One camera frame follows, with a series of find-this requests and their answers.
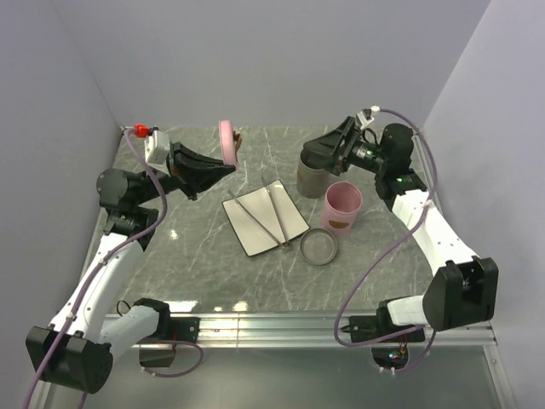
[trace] metal bracket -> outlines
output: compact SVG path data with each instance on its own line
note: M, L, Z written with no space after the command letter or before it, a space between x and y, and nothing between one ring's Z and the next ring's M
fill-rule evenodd
M408 326L395 326L393 328L385 329L379 323L379 320L376 316L373 315L356 315L348 317L348 325L345 325L341 328L342 332L350 334L350 340L353 343L361 343L364 341L369 341L374 338L382 337L387 334L391 334L396 331L402 331L408 328L411 328L413 325ZM418 330L411 332L406 335L405 341L407 343L423 343L426 341L426 336L424 335L424 330ZM401 337L395 337L383 341L384 343L400 343L402 342Z
M200 318L173 318L169 325L169 334L177 341L197 343ZM176 357L176 347L168 349L140 349L138 360L145 368L169 368Z

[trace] gray cup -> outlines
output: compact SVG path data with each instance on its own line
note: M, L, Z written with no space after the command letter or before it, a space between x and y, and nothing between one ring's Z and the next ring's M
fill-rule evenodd
M309 199L324 196L330 185L330 174L323 169L313 167L308 158L309 152L303 150L297 166L297 192Z

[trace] red connector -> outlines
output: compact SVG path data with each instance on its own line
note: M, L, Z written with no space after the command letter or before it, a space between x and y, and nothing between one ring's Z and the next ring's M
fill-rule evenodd
M137 138L146 138L150 135L150 129L144 124L135 124L135 136Z

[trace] pink plate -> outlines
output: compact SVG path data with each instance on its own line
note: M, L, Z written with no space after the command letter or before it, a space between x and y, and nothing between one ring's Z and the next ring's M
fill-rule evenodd
M232 134L231 121L220 121L219 129L223 163L232 164L238 167L237 152L235 151L235 140Z

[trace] cup rim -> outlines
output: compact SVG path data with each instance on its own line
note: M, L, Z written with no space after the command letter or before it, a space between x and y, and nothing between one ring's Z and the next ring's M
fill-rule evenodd
M327 195L328 193L330 192L331 188L335 185L341 185L341 184L346 184L348 185L352 190L354 190L358 196L359 196L359 206L357 209L355 210L352 210L352 211L343 211L343 210L338 210L336 209L335 207L333 207L333 205L330 203L330 201L328 200L327 198ZM328 206L333 210L333 211L336 211L337 213L340 213L342 215L352 215L354 213L357 213L361 210L361 206L364 204L364 195L361 193L361 191L358 189L358 187L356 185L354 185L353 183L349 182L349 181L336 181L335 183L332 183L328 188L327 190L325 191L325 195L324 195L324 200L328 203Z

